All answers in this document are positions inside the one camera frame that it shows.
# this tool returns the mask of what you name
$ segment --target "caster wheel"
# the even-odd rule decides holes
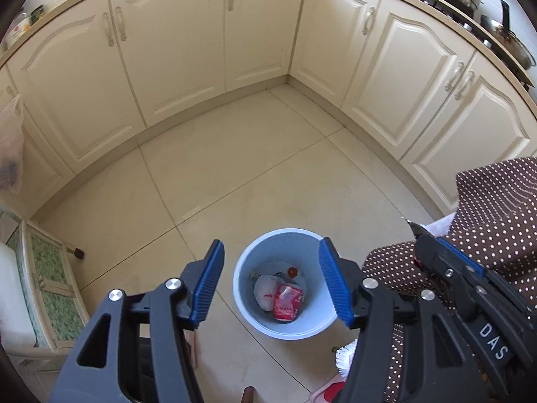
[[[80,260],[84,259],[84,252],[79,248],[75,249],[73,254],[77,259],[80,259]]]

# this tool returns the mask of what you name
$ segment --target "brown wooden stick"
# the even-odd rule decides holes
[[[256,389],[253,386],[248,386],[244,388],[244,394],[242,394],[241,403],[253,403],[253,395],[255,394]]]

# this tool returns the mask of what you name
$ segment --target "silver screw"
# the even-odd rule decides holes
[[[108,293],[108,298],[112,301],[118,301],[123,297],[123,292],[120,289],[113,289]]]
[[[434,295],[434,292],[432,292],[430,289],[424,289],[422,291],[422,298],[424,300],[431,301],[434,300],[434,297],[436,296]]]
[[[181,281],[177,278],[166,280],[166,288],[168,289],[178,289],[182,285]]]
[[[379,285],[379,282],[377,282],[376,279],[367,277],[366,279],[362,280],[362,285],[367,289],[375,289]]]

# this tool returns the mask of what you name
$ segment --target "black handle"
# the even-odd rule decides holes
[[[501,10],[503,11],[503,19],[501,21],[506,33],[511,31],[511,19],[509,18],[509,5],[501,0]]]

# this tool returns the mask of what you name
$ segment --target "tile floor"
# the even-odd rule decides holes
[[[196,374],[207,403],[302,403],[336,372],[340,322],[305,341],[278,341],[237,311],[232,274],[257,236],[300,227],[330,236],[362,263],[373,248],[408,240],[402,217],[431,217],[373,153],[285,84],[185,122],[114,162],[41,223],[86,252],[74,260],[92,313],[115,287],[151,290],[224,241],[226,266],[199,329]]]

